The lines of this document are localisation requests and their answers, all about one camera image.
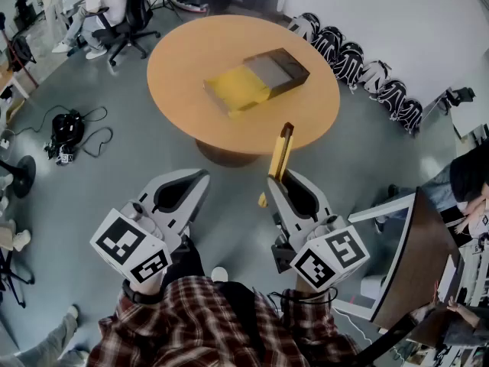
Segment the light wooden desk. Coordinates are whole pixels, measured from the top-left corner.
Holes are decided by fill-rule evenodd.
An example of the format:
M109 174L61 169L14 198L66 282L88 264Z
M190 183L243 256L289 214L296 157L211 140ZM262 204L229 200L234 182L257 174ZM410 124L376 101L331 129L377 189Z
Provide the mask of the light wooden desk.
M8 63L4 62L3 64L0 64L0 99L6 103L11 103L13 98L12 96L9 96L8 98L2 97L2 94L8 87L12 86L16 88L17 92L20 93L24 99L29 99L28 92L22 87L15 74L8 70Z

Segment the black backpack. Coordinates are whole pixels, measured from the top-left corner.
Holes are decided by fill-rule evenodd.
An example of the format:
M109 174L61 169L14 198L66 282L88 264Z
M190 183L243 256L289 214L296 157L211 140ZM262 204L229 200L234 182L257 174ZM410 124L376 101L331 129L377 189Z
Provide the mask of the black backpack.
M11 46L13 47L14 52L16 53L19 61L15 59L14 54L11 52L10 48L6 49L6 55L8 57L8 70L12 72L19 72L22 70L21 64L24 66L29 63L36 63L37 61L34 59L34 55L31 52L31 49L27 43L26 37L23 35L16 35L11 40Z

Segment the red pole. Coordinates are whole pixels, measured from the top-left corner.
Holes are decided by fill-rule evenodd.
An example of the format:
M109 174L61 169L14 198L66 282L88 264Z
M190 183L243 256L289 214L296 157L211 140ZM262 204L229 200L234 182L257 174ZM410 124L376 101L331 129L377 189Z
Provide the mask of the red pole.
M30 74L30 72L28 71L28 69L26 68L26 66L22 62L22 60L20 60L18 54L16 53L15 49L13 48L10 40L8 39L8 37L7 37L6 33L5 33L5 26L4 25L0 25L0 32L2 33L2 36L3 36L4 40L5 40L5 43L7 44L8 49L11 51L11 55L13 56L14 60L17 62L17 64L25 72L25 74L27 75L28 79L33 83L34 88L37 89L39 87L39 84L37 83L37 81L35 80L35 78L33 78L33 76Z

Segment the yellow and grey box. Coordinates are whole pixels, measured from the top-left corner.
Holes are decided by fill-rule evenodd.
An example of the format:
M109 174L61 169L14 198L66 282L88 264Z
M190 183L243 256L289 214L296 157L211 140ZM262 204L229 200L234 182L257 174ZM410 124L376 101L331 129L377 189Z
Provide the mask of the yellow and grey box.
M309 71L286 49L247 57L243 62L203 81L203 89L230 118L302 86Z

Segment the black clamp device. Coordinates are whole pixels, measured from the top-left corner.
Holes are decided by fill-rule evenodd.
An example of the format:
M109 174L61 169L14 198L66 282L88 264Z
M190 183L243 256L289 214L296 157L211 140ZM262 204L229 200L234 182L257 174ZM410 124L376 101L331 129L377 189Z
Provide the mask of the black clamp device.
M470 87L461 89L447 89L445 92L445 104L448 108L458 107L463 102L473 102L476 95Z

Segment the black wristband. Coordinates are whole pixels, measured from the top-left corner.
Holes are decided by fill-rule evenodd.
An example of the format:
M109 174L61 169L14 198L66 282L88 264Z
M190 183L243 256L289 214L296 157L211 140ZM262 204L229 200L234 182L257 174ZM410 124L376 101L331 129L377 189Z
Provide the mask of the black wristband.
M135 291L131 288L129 280L124 280L122 283L122 290L125 296L134 304L158 304L163 300L164 290L161 285L162 281L158 281L154 286L157 290L155 294L144 294L139 291Z

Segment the dark brown desk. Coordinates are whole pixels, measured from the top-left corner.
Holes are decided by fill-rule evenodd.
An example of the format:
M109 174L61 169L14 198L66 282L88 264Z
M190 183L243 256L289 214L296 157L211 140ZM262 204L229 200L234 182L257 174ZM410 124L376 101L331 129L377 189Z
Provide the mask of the dark brown desk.
M406 210L406 218L400 241L373 306L362 307L339 298L332 302L335 309L384 329L391 328L405 313L432 301L436 284L449 263L455 272L443 299L455 294L464 265L440 213L420 188L400 199L352 213L348 221L357 223L402 210Z

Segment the person's left forearm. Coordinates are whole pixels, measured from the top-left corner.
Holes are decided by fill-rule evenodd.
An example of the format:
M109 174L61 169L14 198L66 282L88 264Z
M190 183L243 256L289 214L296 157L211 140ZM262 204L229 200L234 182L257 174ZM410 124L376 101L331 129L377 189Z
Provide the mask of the person's left forearm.
M161 367L170 338L173 287L161 291L156 304L139 304L122 293L115 312L99 321L102 339L89 354L87 367Z

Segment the white desk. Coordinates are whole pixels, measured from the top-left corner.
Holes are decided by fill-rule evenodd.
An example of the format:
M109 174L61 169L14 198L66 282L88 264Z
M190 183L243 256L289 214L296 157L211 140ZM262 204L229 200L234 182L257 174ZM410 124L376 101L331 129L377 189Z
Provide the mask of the white desk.
M473 102L463 102L458 107L448 108L445 104L445 92L424 108L422 120L438 109L452 120L452 126L460 140L472 137L479 142L489 137L489 101L479 100L476 96Z

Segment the black bag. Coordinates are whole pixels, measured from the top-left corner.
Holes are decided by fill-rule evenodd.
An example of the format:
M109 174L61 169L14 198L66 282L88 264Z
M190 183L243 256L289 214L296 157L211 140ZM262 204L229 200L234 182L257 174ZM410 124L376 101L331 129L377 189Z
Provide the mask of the black bag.
M14 23L18 31L26 30L35 22L34 6L28 4L28 0L15 0L15 10Z
M63 145L73 147L82 141L84 132L83 117L72 109L67 114L58 114L53 118L51 143L56 148Z

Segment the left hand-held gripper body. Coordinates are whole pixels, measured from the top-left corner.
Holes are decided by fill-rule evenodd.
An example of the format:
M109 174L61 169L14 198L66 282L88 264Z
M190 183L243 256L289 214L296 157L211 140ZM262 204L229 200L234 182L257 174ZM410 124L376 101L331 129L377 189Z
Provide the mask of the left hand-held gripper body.
M90 244L130 282L146 284L172 263L190 217L187 200L170 208L144 193L120 210L111 209Z

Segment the row of black white backpacks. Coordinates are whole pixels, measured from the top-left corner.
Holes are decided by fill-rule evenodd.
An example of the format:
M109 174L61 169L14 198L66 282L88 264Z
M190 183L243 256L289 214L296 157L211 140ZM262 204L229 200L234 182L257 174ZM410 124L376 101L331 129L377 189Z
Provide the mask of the row of black white backpacks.
M390 120L400 123L409 135L419 132L423 107L407 97L406 84L391 77L387 63L367 62L359 43L348 41L335 26L323 27L319 17L311 12L292 18L288 29L308 41L330 66L335 78L351 92L362 86L370 99L389 112Z

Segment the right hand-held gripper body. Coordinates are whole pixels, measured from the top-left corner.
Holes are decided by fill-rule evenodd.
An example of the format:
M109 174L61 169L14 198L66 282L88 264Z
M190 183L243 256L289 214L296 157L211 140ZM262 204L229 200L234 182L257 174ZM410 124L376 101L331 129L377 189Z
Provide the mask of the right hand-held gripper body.
M293 269L314 291L345 280L370 259L354 226L338 215L283 230L271 251L280 273Z

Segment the black office chair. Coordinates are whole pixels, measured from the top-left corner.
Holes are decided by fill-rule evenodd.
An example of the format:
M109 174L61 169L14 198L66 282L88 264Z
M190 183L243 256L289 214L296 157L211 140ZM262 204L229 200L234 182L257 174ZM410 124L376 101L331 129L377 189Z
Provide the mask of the black office chair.
M127 0L125 9L125 19L117 25L110 25L107 17L109 8L100 8L97 12L87 15L86 17L97 17L103 25L103 29L93 32L93 36L98 38L105 46L111 46L119 42L114 53L108 59L111 67L116 66L115 58L122 52L126 46L135 47L141 53L141 59L147 58L147 51L138 43L138 39L154 35L160 38L158 31L144 31L149 21L153 17L147 0Z

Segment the yellow bar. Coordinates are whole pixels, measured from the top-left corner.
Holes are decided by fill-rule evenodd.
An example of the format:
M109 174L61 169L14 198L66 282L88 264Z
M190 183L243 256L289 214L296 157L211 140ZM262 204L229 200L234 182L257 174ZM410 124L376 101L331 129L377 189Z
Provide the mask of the yellow bar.
M294 126L291 123L285 123L276 140L268 176L274 177L278 181L282 180L290 156L293 143L293 130Z

